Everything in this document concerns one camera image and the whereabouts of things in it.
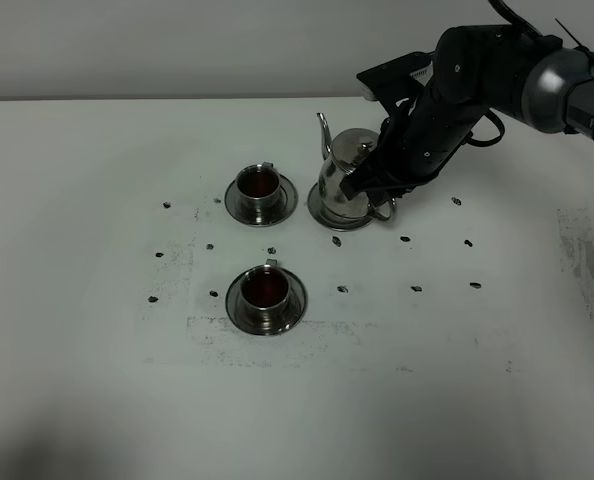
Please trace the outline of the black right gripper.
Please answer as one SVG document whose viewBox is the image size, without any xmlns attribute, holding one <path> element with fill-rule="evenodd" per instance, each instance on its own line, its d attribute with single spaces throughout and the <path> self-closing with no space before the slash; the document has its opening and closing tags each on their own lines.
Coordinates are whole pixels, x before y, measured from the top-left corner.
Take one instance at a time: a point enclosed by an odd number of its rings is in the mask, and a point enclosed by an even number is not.
<svg viewBox="0 0 594 480">
<path fill-rule="evenodd" d="M 427 85 L 407 116 L 390 119 L 375 150 L 340 183 L 348 200 L 369 194 L 372 205 L 400 198 L 407 190 L 433 180 L 487 112 L 476 100 L 452 103 Z"/>
</svg>

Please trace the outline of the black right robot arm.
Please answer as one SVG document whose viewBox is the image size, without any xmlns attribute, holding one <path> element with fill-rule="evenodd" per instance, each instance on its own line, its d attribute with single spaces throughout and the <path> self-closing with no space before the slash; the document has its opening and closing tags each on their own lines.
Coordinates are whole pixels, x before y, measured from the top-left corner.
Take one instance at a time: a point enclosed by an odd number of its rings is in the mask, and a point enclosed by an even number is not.
<svg viewBox="0 0 594 480">
<path fill-rule="evenodd" d="M 376 205 L 434 180 L 483 117 L 500 114 L 539 132 L 594 141 L 594 52 L 511 25 L 460 26 L 431 53 L 412 52 L 358 74 L 388 113 L 376 147 L 340 184 Z"/>
</svg>

